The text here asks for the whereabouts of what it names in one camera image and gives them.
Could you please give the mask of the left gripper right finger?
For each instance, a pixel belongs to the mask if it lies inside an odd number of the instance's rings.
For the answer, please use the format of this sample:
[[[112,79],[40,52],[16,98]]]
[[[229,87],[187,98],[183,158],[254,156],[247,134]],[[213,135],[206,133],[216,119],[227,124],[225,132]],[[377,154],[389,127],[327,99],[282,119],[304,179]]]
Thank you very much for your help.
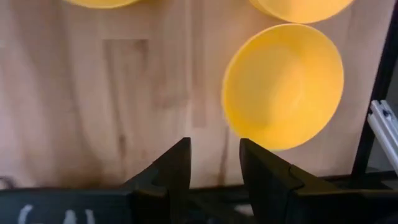
[[[310,210],[295,192],[305,187],[310,173],[245,138],[239,143],[239,159],[259,224],[311,224]]]

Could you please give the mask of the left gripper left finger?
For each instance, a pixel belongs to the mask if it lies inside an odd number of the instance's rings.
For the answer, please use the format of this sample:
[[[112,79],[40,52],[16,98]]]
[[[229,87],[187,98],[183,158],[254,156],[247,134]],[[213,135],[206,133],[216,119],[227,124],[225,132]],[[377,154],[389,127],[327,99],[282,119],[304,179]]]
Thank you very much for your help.
[[[191,165],[191,139],[184,137],[124,183],[133,224],[183,224]]]

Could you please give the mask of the yellow plastic mini bowl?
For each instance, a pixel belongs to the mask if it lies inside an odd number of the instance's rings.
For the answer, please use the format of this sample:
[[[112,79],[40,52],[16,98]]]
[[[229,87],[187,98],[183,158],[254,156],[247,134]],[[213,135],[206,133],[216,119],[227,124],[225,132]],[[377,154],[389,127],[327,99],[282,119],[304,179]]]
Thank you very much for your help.
[[[318,29],[279,24],[250,37],[226,67],[221,104],[229,127],[270,151],[315,137],[343,95],[340,52]]]
[[[309,24],[340,13],[354,0],[249,0],[259,11],[287,22]]]
[[[139,2],[140,0],[64,0],[70,4],[90,9],[114,9]]]

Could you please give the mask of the silver aluminium rail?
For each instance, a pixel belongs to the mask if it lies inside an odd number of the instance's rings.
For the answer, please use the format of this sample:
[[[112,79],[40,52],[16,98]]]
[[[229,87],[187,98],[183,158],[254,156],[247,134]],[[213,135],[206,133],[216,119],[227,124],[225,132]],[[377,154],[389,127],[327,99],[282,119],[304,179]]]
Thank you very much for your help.
[[[370,109],[368,124],[398,175],[398,118],[386,100],[372,100]]]

